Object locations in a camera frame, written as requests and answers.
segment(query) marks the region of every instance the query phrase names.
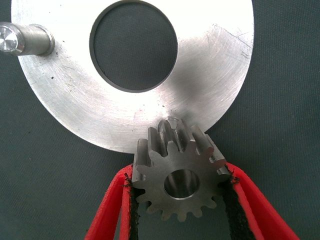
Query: metal disc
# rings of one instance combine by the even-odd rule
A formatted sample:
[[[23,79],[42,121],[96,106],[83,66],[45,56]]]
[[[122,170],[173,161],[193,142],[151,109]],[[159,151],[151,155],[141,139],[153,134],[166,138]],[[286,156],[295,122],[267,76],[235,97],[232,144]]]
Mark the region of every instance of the metal disc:
[[[67,129],[106,149],[134,153],[148,128],[174,116],[209,129],[237,96],[250,64],[250,0],[149,0],[171,22],[176,63],[158,86],[130,92],[105,81],[90,55],[90,33],[112,0],[12,0],[12,22],[39,24],[55,38],[46,57],[20,56],[32,90]]]

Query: circular hole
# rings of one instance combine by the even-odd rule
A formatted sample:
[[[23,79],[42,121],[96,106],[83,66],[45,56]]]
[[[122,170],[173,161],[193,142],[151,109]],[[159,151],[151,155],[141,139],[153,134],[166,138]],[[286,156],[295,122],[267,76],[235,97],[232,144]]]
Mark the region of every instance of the circular hole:
[[[167,17],[145,2],[120,1],[95,21],[91,58],[100,75],[128,92],[159,85],[171,72],[178,41]]]
[[[199,178],[191,170],[180,169],[170,173],[164,181],[164,189],[175,199],[190,197],[199,188]]]

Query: steel gear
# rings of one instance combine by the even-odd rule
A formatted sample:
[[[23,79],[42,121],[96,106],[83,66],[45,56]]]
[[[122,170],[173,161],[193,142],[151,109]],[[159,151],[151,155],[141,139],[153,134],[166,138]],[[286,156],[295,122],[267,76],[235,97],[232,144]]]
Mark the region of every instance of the steel gear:
[[[198,126],[169,118],[148,129],[148,140],[139,139],[134,155],[132,184],[145,193],[138,203],[150,202],[148,213],[162,211],[161,219],[177,214],[180,222],[191,212],[202,216],[201,207],[214,209],[218,184],[230,177],[226,160]]]

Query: red clamp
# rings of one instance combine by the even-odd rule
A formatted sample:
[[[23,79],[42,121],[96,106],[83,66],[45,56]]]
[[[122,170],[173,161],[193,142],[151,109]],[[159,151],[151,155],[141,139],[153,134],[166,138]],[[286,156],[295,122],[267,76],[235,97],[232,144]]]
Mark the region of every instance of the red clamp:
[[[297,235],[268,202],[254,182],[231,163],[233,189],[238,195],[250,230],[257,240],[298,240]],[[85,240],[113,240],[121,209],[120,240],[129,240],[131,233],[132,165],[121,169],[112,180]]]

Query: aluminum disc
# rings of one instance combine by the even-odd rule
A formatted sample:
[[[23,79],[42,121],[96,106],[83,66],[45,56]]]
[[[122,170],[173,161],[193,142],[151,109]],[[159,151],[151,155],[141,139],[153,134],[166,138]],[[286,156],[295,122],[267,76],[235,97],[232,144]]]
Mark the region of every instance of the aluminum disc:
[[[42,25],[55,38],[51,55],[19,57],[36,96],[71,132],[118,152],[134,153],[168,116],[209,129],[234,101],[251,60],[250,0],[147,2],[172,24],[177,58],[161,84],[132,92],[101,77],[90,54],[94,23],[116,1],[12,0],[13,23]]]

